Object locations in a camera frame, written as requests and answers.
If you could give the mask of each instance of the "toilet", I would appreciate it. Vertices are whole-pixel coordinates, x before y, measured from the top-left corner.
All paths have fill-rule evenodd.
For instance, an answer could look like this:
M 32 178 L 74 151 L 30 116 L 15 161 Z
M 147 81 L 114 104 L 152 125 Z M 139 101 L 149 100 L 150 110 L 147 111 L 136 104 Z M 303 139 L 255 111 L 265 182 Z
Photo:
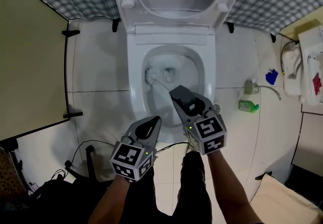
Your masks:
M 235 0 L 116 0 L 127 32 L 131 104 L 137 120 L 160 116 L 158 141 L 185 141 L 169 90 L 183 85 L 214 101 L 215 34 Z M 145 71 L 172 69 L 174 81 L 147 83 Z

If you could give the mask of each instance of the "toilet brush head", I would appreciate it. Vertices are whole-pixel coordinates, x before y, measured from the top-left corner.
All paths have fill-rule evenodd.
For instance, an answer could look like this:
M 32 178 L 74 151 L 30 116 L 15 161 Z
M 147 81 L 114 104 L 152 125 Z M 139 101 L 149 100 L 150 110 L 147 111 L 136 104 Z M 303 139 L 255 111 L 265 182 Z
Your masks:
M 153 68 L 148 68 L 145 70 L 145 80 L 150 85 L 153 84 L 153 81 L 157 78 L 157 76 L 160 74 L 159 71 L 154 70 Z

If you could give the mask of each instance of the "door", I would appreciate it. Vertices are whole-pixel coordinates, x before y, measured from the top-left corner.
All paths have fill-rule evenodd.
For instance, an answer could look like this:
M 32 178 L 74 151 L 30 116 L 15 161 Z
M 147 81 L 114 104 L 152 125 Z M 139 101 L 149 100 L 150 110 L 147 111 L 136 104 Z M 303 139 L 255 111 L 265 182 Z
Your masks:
M 68 121 L 67 24 L 41 0 L 0 0 L 0 141 Z

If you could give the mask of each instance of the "black cable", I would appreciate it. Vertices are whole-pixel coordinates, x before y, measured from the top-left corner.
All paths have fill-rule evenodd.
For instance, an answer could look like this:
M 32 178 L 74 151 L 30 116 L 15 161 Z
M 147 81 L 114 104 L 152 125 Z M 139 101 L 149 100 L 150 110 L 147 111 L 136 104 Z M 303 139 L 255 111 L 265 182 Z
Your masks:
M 75 153 L 73 155 L 73 158 L 72 158 L 72 161 L 71 161 L 71 166 L 73 164 L 73 161 L 74 161 L 74 158 L 75 158 L 75 155 L 76 155 L 76 152 L 78 151 L 78 149 L 83 145 L 83 143 L 86 143 L 86 142 L 90 142 L 90 141 L 97 141 L 97 142 L 102 142 L 102 143 L 105 143 L 105 144 L 108 144 L 108 145 L 111 145 L 114 147 L 113 144 L 111 143 L 108 143 L 108 142 L 105 142 L 105 141 L 99 141 L 99 140 L 88 140 L 88 141 L 83 141 L 75 150 Z M 69 174 L 69 172 L 67 171 L 67 173 L 63 170 L 63 169 L 59 169 L 59 170 L 56 170 L 56 172 L 53 174 L 53 176 L 51 177 L 51 180 L 54 178 L 55 175 L 57 175 L 58 173 L 64 173 L 64 176 L 63 176 L 63 180 L 67 177 L 67 175 Z
M 163 152 L 164 150 L 167 150 L 167 149 L 169 149 L 169 148 L 171 148 L 171 147 L 173 147 L 173 146 L 175 146 L 175 145 L 177 145 L 177 144 L 188 144 L 188 145 L 192 146 L 189 142 L 179 142 L 179 143 L 171 144 L 171 145 L 169 145 L 169 146 L 167 146 L 167 147 L 165 147 L 165 148 L 162 148 L 162 149 L 160 149 L 159 151 L 157 151 L 157 153 Z
M 77 150 L 78 150 L 78 149 L 83 145 L 83 143 L 90 142 L 90 141 L 102 142 L 102 143 L 105 143 L 105 144 L 108 144 L 108 145 L 111 145 L 111 146 L 113 146 L 113 147 L 114 147 L 114 145 L 113 145 L 113 144 L 108 143 L 108 142 L 105 142 L 105 141 L 99 141 L 99 140 L 88 140 L 88 141 L 83 141 L 83 142 L 82 142 L 82 143 L 77 147 L 77 149 L 76 149 L 76 151 L 75 151 L 75 153 L 74 153 L 74 155 L 73 155 L 73 158 L 72 158 L 71 164 L 73 164 L 73 161 L 74 161 L 74 158 L 75 158 L 75 155 L 76 155 Z
M 75 150 L 75 153 L 74 153 L 74 155 L 73 155 L 73 158 L 72 158 L 72 161 L 71 161 L 71 166 L 72 166 L 72 164 L 73 164 L 73 161 L 74 161 L 74 158 L 75 158 L 75 155 L 76 155 L 76 152 L 78 151 L 78 149 L 84 144 L 84 143 L 86 143 L 86 142 L 90 142 L 90 141 L 97 141 L 97 142 L 102 142 L 102 143 L 105 143 L 105 144 L 108 144 L 108 145 L 111 145 L 111 146 L 113 146 L 114 147 L 114 145 L 113 144 L 111 144 L 111 143 L 108 143 L 108 142 L 104 142 L 104 141 L 99 141 L 99 140 L 88 140 L 88 141 L 83 141 L 78 147 L 77 147 L 77 149 Z M 171 145 L 169 145 L 169 146 L 166 146 L 165 148 L 162 148 L 162 149 L 160 149 L 159 151 L 157 151 L 157 153 L 160 153 L 160 152 L 163 152 L 164 150 L 167 150 L 167 149 L 169 149 L 169 148 L 171 148 L 171 147 L 173 147 L 173 146 L 175 146 L 175 145 L 177 145 L 177 144 L 188 144 L 188 145 L 190 145 L 190 146 L 192 146 L 189 142 L 179 142 L 179 143 L 174 143 L 174 144 L 171 144 Z M 59 169 L 59 170 L 57 170 L 54 174 L 53 174 L 53 176 L 51 177 L 51 180 L 54 178 L 54 176 L 55 175 L 57 175 L 57 174 L 59 174 L 59 173 L 64 173 L 64 175 L 63 175 L 63 180 L 67 177 L 67 175 L 69 174 L 69 172 L 67 171 L 67 173 L 63 170 L 63 169 Z
M 54 176 L 58 175 L 59 173 L 64 173 L 64 174 L 63 174 L 63 179 L 67 176 L 67 174 L 66 174 L 65 170 L 63 170 L 63 169 L 59 169 L 59 170 L 56 170 L 56 172 L 53 174 L 53 176 L 51 177 L 51 179 L 50 179 L 50 180 L 52 180 L 52 179 L 54 178 Z

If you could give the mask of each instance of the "red logo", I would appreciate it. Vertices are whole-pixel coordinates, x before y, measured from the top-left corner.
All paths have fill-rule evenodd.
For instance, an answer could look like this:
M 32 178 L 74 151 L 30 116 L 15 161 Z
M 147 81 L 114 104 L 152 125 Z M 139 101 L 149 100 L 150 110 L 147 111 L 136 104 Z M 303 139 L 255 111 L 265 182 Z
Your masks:
M 319 88 L 322 87 L 321 79 L 318 76 L 318 73 L 315 75 L 313 79 L 314 89 L 315 89 L 315 95 L 317 96 L 319 94 Z

